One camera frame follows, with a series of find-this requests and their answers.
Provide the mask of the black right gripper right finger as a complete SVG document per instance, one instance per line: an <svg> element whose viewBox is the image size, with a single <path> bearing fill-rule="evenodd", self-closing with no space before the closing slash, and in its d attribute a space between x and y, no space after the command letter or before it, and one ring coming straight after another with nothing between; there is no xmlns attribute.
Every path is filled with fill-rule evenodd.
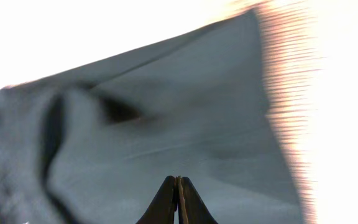
<svg viewBox="0 0 358 224"><path fill-rule="evenodd" d="M218 224L188 177L178 177L179 224Z"/></svg>

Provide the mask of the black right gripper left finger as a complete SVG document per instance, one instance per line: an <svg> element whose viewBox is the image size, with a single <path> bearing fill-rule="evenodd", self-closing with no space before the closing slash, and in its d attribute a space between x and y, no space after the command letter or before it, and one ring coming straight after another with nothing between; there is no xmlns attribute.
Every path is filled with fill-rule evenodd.
<svg viewBox="0 0 358 224"><path fill-rule="evenodd" d="M173 224L178 206L177 178L167 176L136 224Z"/></svg>

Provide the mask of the black t-shirt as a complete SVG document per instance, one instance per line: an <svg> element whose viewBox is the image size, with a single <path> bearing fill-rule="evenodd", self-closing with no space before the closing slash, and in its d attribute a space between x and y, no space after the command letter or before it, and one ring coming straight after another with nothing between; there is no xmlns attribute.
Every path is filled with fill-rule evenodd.
<svg viewBox="0 0 358 224"><path fill-rule="evenodd" d="M135 223L168 175L219 223L302 223L254 11L0 90L0 223Z"/></svg>

